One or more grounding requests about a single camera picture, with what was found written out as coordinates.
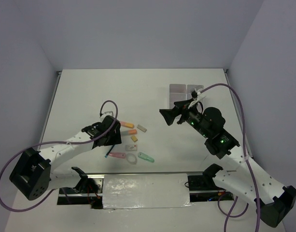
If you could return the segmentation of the blue pen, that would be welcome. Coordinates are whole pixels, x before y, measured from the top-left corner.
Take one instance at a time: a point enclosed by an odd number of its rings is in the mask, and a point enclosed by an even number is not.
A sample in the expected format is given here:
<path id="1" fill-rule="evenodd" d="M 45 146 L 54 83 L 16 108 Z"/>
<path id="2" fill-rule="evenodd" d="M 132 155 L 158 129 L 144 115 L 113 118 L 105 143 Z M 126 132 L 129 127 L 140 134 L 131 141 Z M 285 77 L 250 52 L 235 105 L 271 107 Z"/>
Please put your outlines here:
<path id="1" fill-rule="evenodd" d="M 109 154 L 111 153 L 111 151 L 113 150 L 113 148 L 115 147 L 115 145 L 112 145 L 111 148 L 108 150 L 108 152 L 106 153 L 106 155 L 104 156 L 105 158 L 107 158 L 109 156 Z"/>

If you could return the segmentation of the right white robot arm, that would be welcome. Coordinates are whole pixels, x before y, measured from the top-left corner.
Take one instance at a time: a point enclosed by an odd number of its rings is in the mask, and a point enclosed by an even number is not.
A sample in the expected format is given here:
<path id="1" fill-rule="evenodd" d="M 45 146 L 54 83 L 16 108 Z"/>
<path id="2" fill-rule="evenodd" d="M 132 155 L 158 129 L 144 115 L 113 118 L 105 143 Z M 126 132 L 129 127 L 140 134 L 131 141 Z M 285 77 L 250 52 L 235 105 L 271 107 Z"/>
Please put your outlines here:
<path id="1" fill-rule="evenodd" d="M 296 189 L 285 186 L 269 175 L 252 158 L 243 153 L 239 142 L 224 129 L 226 120 L 219 109 L 208 107 L 202 113 L 190 100 L 177 101 L 172 109 L 161 109 L 167 125 L 175 118 L 186 122 L 205 138 L 204 145 L 217 157 L 203 172 L 203 184 L 208 189 L 221 188 L 253 205 L 260 219 L 276 228 L 296 202 Z"/>

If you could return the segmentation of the grey eraser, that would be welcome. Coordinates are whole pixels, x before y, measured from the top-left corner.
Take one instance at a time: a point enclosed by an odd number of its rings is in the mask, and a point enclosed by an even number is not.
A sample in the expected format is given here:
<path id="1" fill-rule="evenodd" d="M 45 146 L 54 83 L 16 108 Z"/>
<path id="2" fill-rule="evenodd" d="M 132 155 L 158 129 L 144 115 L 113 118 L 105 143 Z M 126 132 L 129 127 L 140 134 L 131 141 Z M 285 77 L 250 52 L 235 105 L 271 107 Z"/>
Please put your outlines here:
<path id="1" fill-rule="evenodd" d="M 139 130 L 141 130 L 142 132 L 146 132 L 147 131 L 147 129 L 145 127 L 143 127 L 142 125 L 137 125 L 137 128 Z"/>

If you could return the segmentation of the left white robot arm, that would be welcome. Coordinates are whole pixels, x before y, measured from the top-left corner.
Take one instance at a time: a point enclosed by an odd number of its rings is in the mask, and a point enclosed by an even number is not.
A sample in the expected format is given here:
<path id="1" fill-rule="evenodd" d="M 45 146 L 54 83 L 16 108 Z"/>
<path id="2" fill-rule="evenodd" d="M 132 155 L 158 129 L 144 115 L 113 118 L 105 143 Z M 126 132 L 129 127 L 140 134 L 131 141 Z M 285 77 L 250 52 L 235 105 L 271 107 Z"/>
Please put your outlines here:
<path id="1" fill-rule="evenodd" d="M 97 188 L 95 181 L 79 167 L 72 166 L 65 171 L 57 171 L 57 168 L 96 147 L 121 144 L 120 128 L 120 122 L 107 115 L 101 122 L 83 128 L 62 144 L 40 150 L 29 148 L 21 154 L 10 181 L 30 201 L 50 189 L 72 188 L 81 193 L 89 186 Z"/>

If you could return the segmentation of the yellow eraser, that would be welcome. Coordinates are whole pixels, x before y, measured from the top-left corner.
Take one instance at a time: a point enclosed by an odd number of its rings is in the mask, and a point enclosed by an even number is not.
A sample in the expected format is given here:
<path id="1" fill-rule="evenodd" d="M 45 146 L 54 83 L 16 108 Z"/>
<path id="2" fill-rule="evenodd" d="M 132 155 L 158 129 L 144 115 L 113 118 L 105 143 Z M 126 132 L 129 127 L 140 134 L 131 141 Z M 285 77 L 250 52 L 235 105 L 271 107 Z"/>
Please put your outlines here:
<path id="1" fill-rule="evenodd" d="M 138 140 L 135 135 L 131 136 L 131 139 L 132 139 L 133 142 L 136 142 Z"/>

